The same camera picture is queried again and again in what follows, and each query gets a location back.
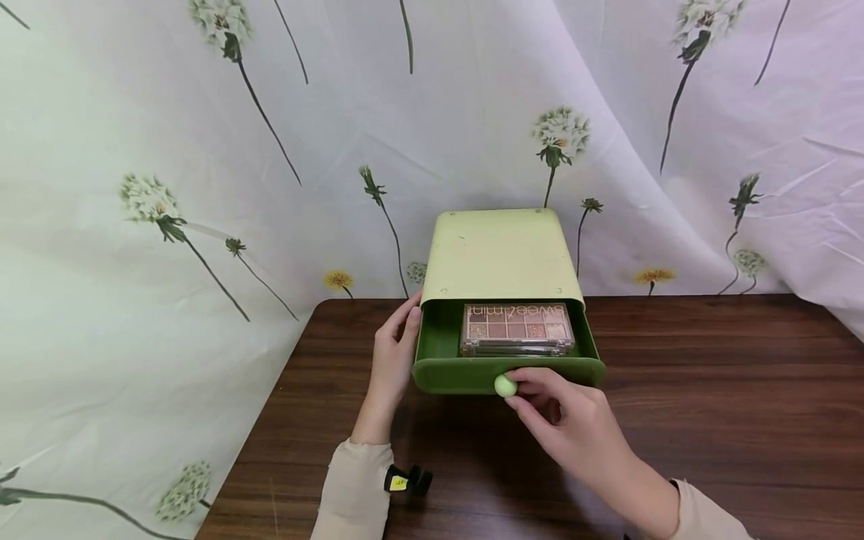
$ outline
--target beige sleeve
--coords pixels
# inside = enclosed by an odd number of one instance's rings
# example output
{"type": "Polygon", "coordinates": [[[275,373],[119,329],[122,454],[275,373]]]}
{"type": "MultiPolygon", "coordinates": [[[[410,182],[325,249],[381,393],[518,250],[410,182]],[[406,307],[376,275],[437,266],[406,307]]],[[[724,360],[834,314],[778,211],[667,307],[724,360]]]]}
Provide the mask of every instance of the beige sleeve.
{"type": "Polygon", "coordinates": [[[678,531],[670,540],[751,540],[740,521],[720,508],[702,492],[675,480],[681,493],[678,531]]]}
{"type": "Polygon", "coordinates": [[[381,540],[390,509],[384,477],[392,464],[389,444],[340,444],[330,460],[310,540],[381,540]]]}

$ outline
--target sleeve cuff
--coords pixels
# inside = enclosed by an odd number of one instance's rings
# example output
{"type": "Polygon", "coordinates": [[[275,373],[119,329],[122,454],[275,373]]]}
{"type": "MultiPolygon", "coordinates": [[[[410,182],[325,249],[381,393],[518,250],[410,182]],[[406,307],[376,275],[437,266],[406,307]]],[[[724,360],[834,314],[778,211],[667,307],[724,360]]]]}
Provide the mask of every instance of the sleeve cuff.
{"type": "Polygon", "coordinates": [[[390,494],[384,490],[384,477],[392,464],[389,444],[354,444],[350,439],[342,442],[330,460],[319,512],[347,520],[370,516],[386,520],[390,494]]]}
{"type": "Polygon", "coordinates": [[[682,480],[673,480],[680,493],[678,530],[670,540],[748,540],[744,525],[713,500],[682,480]]]}

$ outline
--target clear plastic palette case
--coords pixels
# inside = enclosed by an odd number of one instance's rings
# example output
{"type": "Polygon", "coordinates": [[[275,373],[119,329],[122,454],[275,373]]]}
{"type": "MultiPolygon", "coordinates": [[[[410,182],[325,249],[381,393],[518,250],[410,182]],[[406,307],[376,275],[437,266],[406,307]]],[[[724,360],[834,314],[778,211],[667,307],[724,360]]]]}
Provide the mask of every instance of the clear plastic palette case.
{"type": "Polygon", "coordinates": [[[565,356],[574,343],[562,302],[465,305],[462,356],[565,356]]]}

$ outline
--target brown wooden tabletop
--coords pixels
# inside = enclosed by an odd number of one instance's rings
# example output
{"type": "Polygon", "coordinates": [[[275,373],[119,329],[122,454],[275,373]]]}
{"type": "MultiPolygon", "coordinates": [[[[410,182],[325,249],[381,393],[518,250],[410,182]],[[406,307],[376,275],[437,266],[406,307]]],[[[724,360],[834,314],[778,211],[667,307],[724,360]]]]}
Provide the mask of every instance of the brown wooden tabletop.
{"type": "MultiPolygon", "coordinates": [[[[398,300],[314,312],[200,540],[306,539],[327,464],[363,400],[372,335],[398,300]]],[[[864,346],[793,296],[588,298],[602,388],[633,449],[755,537],[864,538],[864,346]]],[[[385,538],[620,538],[500,398],[409,391],[397,464],[435,474],[394,496],[385,538]]]]}

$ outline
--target green drawer organizer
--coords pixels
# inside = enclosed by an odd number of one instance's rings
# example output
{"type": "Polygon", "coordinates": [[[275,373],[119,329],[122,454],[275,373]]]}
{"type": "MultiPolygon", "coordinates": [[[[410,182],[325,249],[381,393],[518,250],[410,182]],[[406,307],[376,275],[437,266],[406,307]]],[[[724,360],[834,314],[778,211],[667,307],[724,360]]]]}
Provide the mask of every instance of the green drawer organizer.
{"type": "Polygon", "coordinates": [[[438,216],[421,300],[414,380],[434,394],[494,394],[495,378],[527,365],[597,386],[597,355],[585,301],[554,211],[541,208],[446,212],[438,216]],[[467,302],[565,302],[576,347],[557,358],[462,358],[467,302]]]}

